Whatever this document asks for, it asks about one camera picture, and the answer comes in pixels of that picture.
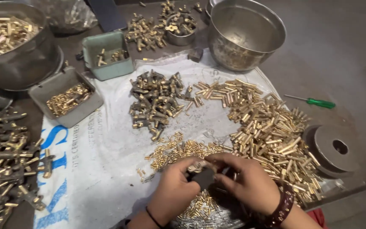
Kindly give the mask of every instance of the red cloth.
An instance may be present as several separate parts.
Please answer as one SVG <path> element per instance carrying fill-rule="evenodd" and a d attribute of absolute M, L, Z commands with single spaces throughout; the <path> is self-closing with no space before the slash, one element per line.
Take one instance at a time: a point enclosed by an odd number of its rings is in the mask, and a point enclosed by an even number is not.
<path fill-rule="evenodd" d="M 328 229 L 328 227 L 326 225 L 326 220 L 324 219 L 324 214 L 323 214 L 323 211 L 321 210 L 321 208 L 318 208 L 313 211 L 309 211 L 308 215 L 312 219 L 314 219 L 314 221 L 316 221 L 323 229 Z"/>

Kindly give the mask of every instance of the screwdriver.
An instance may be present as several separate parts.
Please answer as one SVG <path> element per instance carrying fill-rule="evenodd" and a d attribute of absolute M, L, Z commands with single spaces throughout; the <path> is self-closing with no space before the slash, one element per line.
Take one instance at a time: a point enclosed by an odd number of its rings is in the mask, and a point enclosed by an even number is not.
<path fill-rule="evenodd" d="M 324 101 L 324 100 L 316 100 L 316 99 L 312 99 L 312 98 L 304 99 L 304 98 L 299 98 L 299 97 L 291 96 L 291 95 L 285 95 L 285 96 L 289 97 L 289 98 L 293 98 L 293 99 L 303 100 L 303 101 L 306 101 L 306 103 L 308 103 L 308 104 L 313 104 L 313 105 L 325 107 L 328 109 L 331 109 L 336 106 L 335 103 Z"/>

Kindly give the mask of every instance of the left hand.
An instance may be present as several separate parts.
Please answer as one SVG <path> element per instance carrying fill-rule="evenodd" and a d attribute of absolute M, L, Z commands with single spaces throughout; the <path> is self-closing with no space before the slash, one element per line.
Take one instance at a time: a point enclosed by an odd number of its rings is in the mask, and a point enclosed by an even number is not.
<path fill-rule="evenodd" d="M 148 211 L 155 220 L 165 226 L 183 213 L 200 192 L 198 183 L 187 182 L 187 167 L 202 159 L 188 157 L 169 165 L 162 173 L 159 185 L 148 204 Z"/>

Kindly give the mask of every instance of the green screwdriver handle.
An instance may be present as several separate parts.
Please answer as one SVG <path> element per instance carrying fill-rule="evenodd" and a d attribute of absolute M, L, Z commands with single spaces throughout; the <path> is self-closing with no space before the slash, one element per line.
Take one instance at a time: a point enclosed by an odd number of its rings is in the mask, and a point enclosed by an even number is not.
<path fill-rule="evenodd" d="M 325 107 L 325 108 L 328 108 L 328 109 L 332 109 L 336 106 L 335 103 L 324 101 L 324 100 L 316 100 L 316 99 L 312 99 L 312 98 L 308 98 L 306 100 L 306 103 L 313 104 L 313 105 L 316 105 L 316 106 Z"/>

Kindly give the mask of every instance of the hand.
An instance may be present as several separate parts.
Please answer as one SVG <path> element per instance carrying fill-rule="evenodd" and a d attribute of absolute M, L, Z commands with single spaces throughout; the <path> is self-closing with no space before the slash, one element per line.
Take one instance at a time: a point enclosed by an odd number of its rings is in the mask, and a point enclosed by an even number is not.
<path fill-rule="evenodd" d="M 188 157 L 169 165 L 162 173 L 159 185 L 148 204 L 148 211 L 161 226 L 183 213 L 199 194 L 199 184 L 194 181 L 187 182 L 184 173 L 187 167 L 201 160 Z"/>
<path fill-rule="evenodd" d="M 215 175 L 239 201 L 265 215 L 275 211 L 280 201 L 279 189 L 257 161 L 228 153 L 211 154 L 205 159 L 219 170 L 230 166 L 239 173 L 236 181 L 223 174 Z"/>

